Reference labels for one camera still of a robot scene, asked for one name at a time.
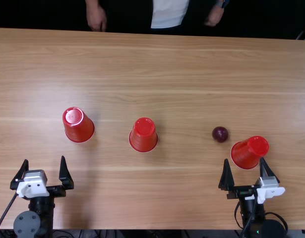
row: person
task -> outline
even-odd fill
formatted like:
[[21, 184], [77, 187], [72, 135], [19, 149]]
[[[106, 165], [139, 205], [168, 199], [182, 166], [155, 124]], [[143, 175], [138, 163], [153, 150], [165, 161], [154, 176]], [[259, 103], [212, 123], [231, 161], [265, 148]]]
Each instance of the person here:
[[92, 31], [193, 34], [216, 26], [228, 0], [85, 0]]

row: cable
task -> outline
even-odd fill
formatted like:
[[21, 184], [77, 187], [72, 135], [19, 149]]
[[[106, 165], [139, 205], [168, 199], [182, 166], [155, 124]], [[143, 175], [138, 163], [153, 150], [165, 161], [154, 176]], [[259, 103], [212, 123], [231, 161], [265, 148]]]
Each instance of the cable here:
[[240, 234], [238, 234], [238, 231], [234, 230], [234, 232], [236, 233], [236, 235], [237, 235], [238, 237], [240, 236]]
[[66, 231], [62, 231], [62, 230], [54, 230], [53, 233], [54, 232], [63, 232], [63, 233], [69, 234], [72, 238], [74, 238], [74, 236], [70, 232], [66, 232]]
[[256, 211], [256, 205], [257, 205], [257, 199], [258, 199], [258, 196], [257, 196], [256, 193], [254, 194], [254, 197], [255, 197], [255, 201], [254, 201], [254, 205], [253, 205], [253, 208], [252, 208], [252, 211], [251, 211], [251, 215], [249, 216], [249, 219], [248, 219], [246, 225], [244, 226], [244, 229], [240, 233], [240, 238], [243, 238], [243, 235], [244, 235], [245, 231], [247, 230], [248, 226], [250, 225], [250, 221], [251, 221], [251, 219], [252, 219], [252, 217], [253, 217], [253, 215]]
[[237, 215], [237, 210], [238, 210], [239, 207], [240, 207], [240, 202], [238, 202], [237, 205], [236, 205], [236, 207], [235, 207], [234, 218], [235, 218], [235, 221], [236, 221], [238, 227], [241, 228], [241, 229], [243, 229], [243, 228], [240, 226], [240, 224], [238, 223], [237, 217], [236, 217], [236, 215]]
[[5, 209], [4, 213], [2, 214], [2, 216], [0, 218], [0, 225], [2, 224], [2, 221], [3, 221], [4, 217], [6, 216], [7, 212], [9, 211], [9, 209], [12, 206], [13, 202], [15, 201], [17, 195], [18, 195], [17, 193], [14, 194], [14, 196], [12, 197], [11, 201], [9, 202], [7, 208]]
[[94, 232], [96, 233], [96, 235], [97, 235], [98, 238], [101, 238], [102, 230], [99, 230], [98, 233], [97, 233], [96, 230], [94, 230]]
[[285, 221], [285, 219], [283, 219], [282, 216], [280, 216], [280, 215], [278, 215], [277, 213], [274, 213], [274, 212], [266, 212], [265, 216], [268, 215], [268, 214], [272, 214], [272, 215], [274, 215], [274, 216], [279, 218], [279, 220], [282, 222], [283, 226], [285, 227], [286, 234], [287, 234], [288, 233], [288, 224]]
[[187, 230], [184, 230], [184, 233], [185, 233], [187, 238], [190, 238], [190, 235], [187, 233]]
[[78, 238], [81, 238], [82, 232], [83, 232], [83, 230], [81, 230], [81, 231], [79, 232]]

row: white shirt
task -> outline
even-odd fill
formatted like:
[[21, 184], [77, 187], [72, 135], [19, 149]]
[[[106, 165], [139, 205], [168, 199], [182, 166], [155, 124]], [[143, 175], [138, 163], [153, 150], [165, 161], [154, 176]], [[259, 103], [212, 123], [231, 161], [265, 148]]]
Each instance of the white shirt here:
[[179, 26], [186, 14], [189, 0], [153, 0], [151, 28]]

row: red plastic cup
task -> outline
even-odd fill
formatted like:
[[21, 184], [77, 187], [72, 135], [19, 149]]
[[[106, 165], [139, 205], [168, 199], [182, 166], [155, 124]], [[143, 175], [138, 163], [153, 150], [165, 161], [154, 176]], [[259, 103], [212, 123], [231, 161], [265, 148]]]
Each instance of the red plastic cup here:
[[250, 170], [258, 165], [260, 158], [265, 156], [268, 150], [267, 140], [256, 135], [233, 145], [231, 157], [235, 165], [241, 169]]
[[66, 109], [62, 118], [66, 136], [75, 143], [89, 140], [95, 132], [94, 123], [80, 108]]
[[139, 118], [129, 134], [129, 143], [138, 152], [148, 152], [158, 143], [154, 122], [149, 118]]

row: ball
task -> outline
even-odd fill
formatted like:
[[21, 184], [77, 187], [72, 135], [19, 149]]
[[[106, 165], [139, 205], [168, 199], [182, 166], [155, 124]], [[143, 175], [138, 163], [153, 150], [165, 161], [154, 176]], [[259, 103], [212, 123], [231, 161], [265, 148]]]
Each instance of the ball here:
[[218, 126], [212, 131], [212, 137], [219, 143], [223, 143], [228, 138], [228, 131], [225, 127]]

